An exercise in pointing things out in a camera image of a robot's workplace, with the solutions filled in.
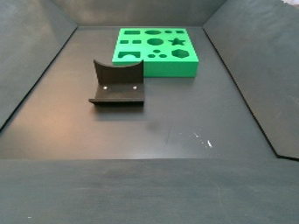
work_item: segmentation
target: hexagonal hole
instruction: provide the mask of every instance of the hexagonal hole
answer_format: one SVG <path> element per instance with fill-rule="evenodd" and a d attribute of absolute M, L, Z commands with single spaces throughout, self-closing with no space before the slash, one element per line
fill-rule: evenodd
<path fill-rule="evenodd" d="M 183 49 L 177 49 L 177 50 L 172 51 L 172 56 L 183 59 L 189 56 L 189 53 L 187 51 L 184 51 Z"/>

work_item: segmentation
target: cutout hole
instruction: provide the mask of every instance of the cutout hole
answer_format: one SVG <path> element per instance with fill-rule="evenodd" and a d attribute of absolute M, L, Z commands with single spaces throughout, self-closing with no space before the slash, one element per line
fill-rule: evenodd
<path fill-rule="evenodd" d="M 175 51 L 172 51 L 172 56 L 176 57 L 176 58 L 187 58 L 189 56 L 189 53 L 181 49 L 177 49 Z"/>
<path fill-rule="evenodd" d="M 139 39 L 133 40 L 133 44 L 141 44 L 141 40 Z"/>
<path fill-rule="evenodd" d="M 140 31 L 125 31 L 125 35 L 137 35 Z"/>
<path fill-rule="evenodd" d="M 117 57 L 121 59 L 121 58 L 124 58 L 127 55 L 132 55 L 132 56 L 135 56 L 135 57 L 139 59 L 140 56 L 141 56 L 141 53 L 140 53 L 140 52 L 120 52 L 120 53 L 117 54 Z"/>
<path fill-rule="evenodd" d="M 147 40 L 147 43 L 151 45 L 151 46 L 159 46 L 164 43 L 164 41 L 159 38 L 149 38 Z"/>
<path fill-rule="evenodd" d="M 160 31 L 145 31 L 144 33 L 145 33 L 145 34 L 149 34 L 149 35 L 157 35 L 157 34 L 160 34 L 161 32 L 160 32 Z"/>

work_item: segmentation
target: square hole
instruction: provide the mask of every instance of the square hole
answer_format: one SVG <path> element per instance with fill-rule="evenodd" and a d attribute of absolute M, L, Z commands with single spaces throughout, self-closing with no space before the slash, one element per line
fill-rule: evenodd
<path fill-rule="evenodd" d="M 141 40 L 140 39 L 133 40 L 133 44 L 141 44 Z"/>

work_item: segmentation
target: bin floor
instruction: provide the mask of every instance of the bin floor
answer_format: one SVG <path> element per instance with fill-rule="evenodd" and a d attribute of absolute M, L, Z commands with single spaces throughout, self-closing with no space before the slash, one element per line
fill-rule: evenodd
<path fill-rule="evenodd" d="M 0 133 L 0 158 L 273 158 L 200 27 L 187 28 L 196 78 L 144 79 L 143 107 L 95 107 L 93 60 L 111 64 L 116 27 L 80 27 Z"/>

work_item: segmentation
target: circular hole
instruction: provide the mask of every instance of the circular hole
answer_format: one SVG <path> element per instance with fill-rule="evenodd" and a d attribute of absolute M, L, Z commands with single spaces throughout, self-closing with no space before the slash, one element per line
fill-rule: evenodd
<path fill-rule="evenodd" d="M 157 35 L 157 34 L 160 34 L 161 32 L 160 32 L 160 31 L 145 31 L 144 33 L 145 33 L 145 34 L 149 34 L 149 35 Z"/>
<path fill-rule="evenodd" d="M 151 45 L 151 46 L 159 46 L 159 45 L 161 45 L 163 44 L 163 40 L 161 39 L 159 39 L 159 38 L 149 38 L 148 40 L 147 40 L 147 43 Z"/>

